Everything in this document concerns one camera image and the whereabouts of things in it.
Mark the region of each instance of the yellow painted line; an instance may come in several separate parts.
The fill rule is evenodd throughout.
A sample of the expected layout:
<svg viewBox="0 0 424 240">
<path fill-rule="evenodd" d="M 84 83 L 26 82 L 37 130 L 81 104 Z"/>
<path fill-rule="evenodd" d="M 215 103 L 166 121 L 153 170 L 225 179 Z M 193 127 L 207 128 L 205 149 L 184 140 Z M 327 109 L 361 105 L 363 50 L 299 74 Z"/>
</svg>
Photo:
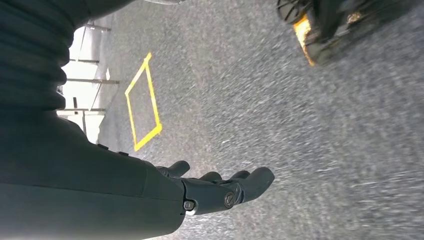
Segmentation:
<svg viewBox="0 0 424 240">
<path fill-rule="evenodd" d="M 156 98 L 155 98 L 155 91 L 154 91 L 153 83 L 152 83 L 152 76 L 150 74 L 150 69 L 149 69 L 149 60 L 151 58 L 152 58 L 152 53 L 149 52 L 147 56 L 145 57 L 144 62 L 141 65 L 140 69 L 135 74 L 134 78 L 132 79 L 131 83 L 129 84 L 128 88 L 125 91 L 126 103 L 128 105 L 129 122 L 131 123 L 132 138 L 134 140 L 134 151 L 138 151 L 146 143 L 148 143 L 153 137 L 155 137 L 162 131 L 162 124 L 161 124 L 161 120 L 159 119 L 158 107 L 156 105 Z M 137 141 L 136 126 L 134 123 L 133 111 L 131 109 L 131 103 L 130 103 L 130 92 L 133 89 L 134 85 L 139 80 L 143 72 L 145 72 L 147 76 L 148 89 L 150 91 L 151 104 L 153 106 L 154 121 L 156 123 L 156 126 L 140 141 Z"/>
<path fill-rule="evenodd" d="M 294 31 L 296 32 L 296 36 L 297 39 L 299 40 L 300 46 L 302 47 L 302 50 L 309 62 L 309 64 L 311 66 L 315 65 L 315 62 L 311 60 L 311 58 L 308 55 L 308 52 L 306 51 L 306 47 L 305 47 L 305 39 L 306 39 L 306 35 L 309 33 L 309 31 L 311 30 L 311 24 L 309 23 L 308 17 L 303 16 L 303 18 L 296 22 L 293 25 Z"/>
</svg>

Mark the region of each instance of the gray pavement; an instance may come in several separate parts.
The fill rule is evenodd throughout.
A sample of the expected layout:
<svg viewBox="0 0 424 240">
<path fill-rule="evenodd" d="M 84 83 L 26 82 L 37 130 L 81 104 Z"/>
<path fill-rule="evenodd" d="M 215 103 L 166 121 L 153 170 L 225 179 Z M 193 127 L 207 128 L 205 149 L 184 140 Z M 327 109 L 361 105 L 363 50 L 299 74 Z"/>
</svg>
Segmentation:
<svg viewBox="0 0 424 240">
<path fill-rule="evenodd" d="M 188 177 L 276 176 L 261 198 L 159 239 L 424 239 L 424 5 L 323 67 L 275 5 L 137 1 L 108 16 L 101 61 L 121 84 L 102 89 L 101 144 L 157 166 L 186 160 Z M 135 152 L 124 91 L 148 52 L 163 130 Z M 154 119 L 139 83 L 136 127 Z"/>
</svg>

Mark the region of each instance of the robotic hand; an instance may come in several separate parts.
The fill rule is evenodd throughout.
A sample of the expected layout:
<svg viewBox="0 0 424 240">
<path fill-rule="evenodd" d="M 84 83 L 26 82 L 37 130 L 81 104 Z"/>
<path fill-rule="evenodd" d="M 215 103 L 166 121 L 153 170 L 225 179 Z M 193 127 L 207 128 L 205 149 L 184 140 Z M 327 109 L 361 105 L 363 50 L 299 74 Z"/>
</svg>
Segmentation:
<svg viewBox="0 0 424 240">
<path fill-rule="evenodd" d="M 177 161 L 170 167 L 158 166 L 156 169 L 184 189 L 182 208 L 187 215 L 226 211 L 235 205 L 255 200 L 275 178 L 267 167 L 259 167 L 252 173 L 242 170 L 228 180 L 223 180 L 214 171 L 200 178 L 182 178 L 190 170 L 186 161 Z"/>
</svg>

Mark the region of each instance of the bolt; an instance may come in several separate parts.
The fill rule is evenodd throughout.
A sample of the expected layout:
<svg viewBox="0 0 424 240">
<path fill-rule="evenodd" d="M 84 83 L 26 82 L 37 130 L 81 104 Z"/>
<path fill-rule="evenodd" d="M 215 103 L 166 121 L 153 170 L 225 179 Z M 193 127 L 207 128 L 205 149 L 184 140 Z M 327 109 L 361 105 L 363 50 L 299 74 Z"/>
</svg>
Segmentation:
<svg viewBox="0 0 424 240">
<path fill-rule="evenodd" d="M 184 209 L 187 211 L 191 211 L 195 209 L 195 203 L 192 201 L 185 201 L 184 202 Z"/>
<path fill-rule="evenodd" d="M 224 198 L 225 207 L 230 209 L 234 206 L 235 203 L 236 203 L 236 196 L 234 195 L 234 192 L 232 191 L 228 192 Z"/>
</svg>

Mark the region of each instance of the yellow square marking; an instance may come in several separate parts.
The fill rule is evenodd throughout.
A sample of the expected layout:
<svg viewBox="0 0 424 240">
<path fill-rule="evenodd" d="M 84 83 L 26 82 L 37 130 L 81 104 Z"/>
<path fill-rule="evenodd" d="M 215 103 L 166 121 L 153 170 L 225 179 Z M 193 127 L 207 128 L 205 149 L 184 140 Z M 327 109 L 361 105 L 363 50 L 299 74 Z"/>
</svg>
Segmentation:
<svg viewBox="0 0 424 240">
<path fill-rule="evenodd" d="M 138 70 L 137 74 L 135 74 L 134 78 L 132 79 L 131 83 L 129 84 L 128 88 L 125 91 L 126 103 L 128 105 L 129 121 L 131 123 L 132 138 L 134 140 L 134 151 L 136 152 L 141 147 L 143 147 L 148 141 L 150 141 L 154 136 L 158 135 L 162 131 L 162 124 L 159 119 L 158 107 L 156 106 L 155 91 L 153 89 L 152 77 L 150 75 L 150 69 L 149 69 L 150 58 L 152 58 L 152 53 L 149 52 L 147 56 L 145 57 L 144 62 L 141 65 L 140 69 Z M 135 127 L 134 119 L 133 119 L 133 111 L 131 110 L 130 92 L 133 89 L 136 82 L 139 80 L 143 72 L 145 72 L 147 75 L 148 89 L 150 91 L 150 98 L 151 98 L 151 104 L 153 106 L 154 121 L 156 122 L 156 127 L 154 127 L 140 141 L 137 141 L 136 127 Z"/>
</svg>

